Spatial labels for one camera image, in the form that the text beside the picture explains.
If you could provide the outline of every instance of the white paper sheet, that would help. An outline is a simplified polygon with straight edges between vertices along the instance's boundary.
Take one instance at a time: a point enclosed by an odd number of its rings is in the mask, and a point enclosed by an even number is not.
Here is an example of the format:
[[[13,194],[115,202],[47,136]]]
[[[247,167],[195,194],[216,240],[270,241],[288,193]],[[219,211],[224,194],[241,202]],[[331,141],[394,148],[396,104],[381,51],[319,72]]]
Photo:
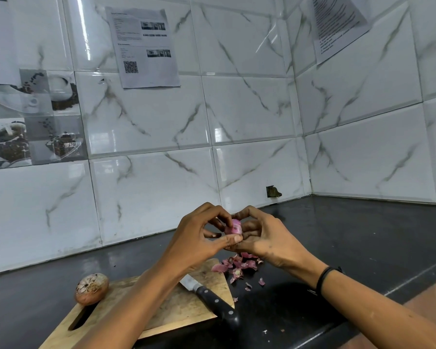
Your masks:
[[[179,87],[165,10],[106,8],[123,88]]]
[[[325,62],[372,26],[367,0],[312,0],[317,64]]]
[[[6,1],[0,1],[0,84],[21,84],[12,16]]]

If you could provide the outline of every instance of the knife handle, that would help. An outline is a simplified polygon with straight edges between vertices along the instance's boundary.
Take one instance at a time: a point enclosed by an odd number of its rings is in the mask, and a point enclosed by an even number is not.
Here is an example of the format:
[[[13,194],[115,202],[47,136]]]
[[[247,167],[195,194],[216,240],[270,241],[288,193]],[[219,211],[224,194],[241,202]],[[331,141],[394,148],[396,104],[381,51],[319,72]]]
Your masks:
[[[235,330],[239,327],[240,319],[238,313],[226,301],[205,286],[199,287],[196,294],[209,310],[225,321],[231,329]]]

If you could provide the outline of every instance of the hand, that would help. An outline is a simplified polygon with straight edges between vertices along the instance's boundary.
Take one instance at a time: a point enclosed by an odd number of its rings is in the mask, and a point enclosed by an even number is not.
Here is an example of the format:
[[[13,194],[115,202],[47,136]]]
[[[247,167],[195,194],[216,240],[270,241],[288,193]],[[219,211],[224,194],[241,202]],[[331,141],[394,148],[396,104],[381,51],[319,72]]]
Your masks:
[[[205,237],[216,238],[217,234],[205,230],[204,226],[210,223],[224,231],[225,226],[220,220],[229,227],[233,226],[231,215],[223,207],[209,202],[184,216],[159,263],[183,276],[221,249],[242,241],[242,236],[235,234],[224,235],[214,241],[207,240]]]
[[[244,240],[228,250],[248,252],[264,258],[273,266],[282,268],[315,287],[326,264],[308,252],[284,224],[271,214],[248,206],[233,215],[233,218],[239,220],[248,217],[253,217],[254,220],[242,224]]]

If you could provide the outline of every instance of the black wristband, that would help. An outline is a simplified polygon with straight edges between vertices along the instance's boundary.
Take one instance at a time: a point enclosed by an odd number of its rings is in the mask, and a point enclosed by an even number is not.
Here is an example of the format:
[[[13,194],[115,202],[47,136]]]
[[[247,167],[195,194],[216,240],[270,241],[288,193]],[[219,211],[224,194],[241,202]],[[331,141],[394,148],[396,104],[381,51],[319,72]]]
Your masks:
[[[331,271],[338,271],[341,272],[342,274],[344,274],[343,270],[341,267],[337,267],[337,268],[333,268],[333,267],[328,267],[326,268],[323,273],[320,275],[320,278],[318,279],[317,282],[317,289],[316,289],[316,294],[318,296],[322,296],[321,295],[321,287],[323,286],[323,282],[325,281],[326,276],[328,275],[328,273],[330,273]]]

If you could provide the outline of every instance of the tiled wall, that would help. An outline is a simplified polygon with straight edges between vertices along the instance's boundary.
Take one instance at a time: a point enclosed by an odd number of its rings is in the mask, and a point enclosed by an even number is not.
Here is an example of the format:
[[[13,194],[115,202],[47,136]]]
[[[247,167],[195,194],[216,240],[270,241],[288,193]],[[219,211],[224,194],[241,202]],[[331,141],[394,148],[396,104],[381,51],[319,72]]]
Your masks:
[[[371,31],[321,65],[309,0],[285,1],[313,193],[436,202],[436,0],[368,0]]]
[[[311,193],[283,0],[8,1],[0,271]],[[180,88],[122,89],[105,6],[166,10]]]

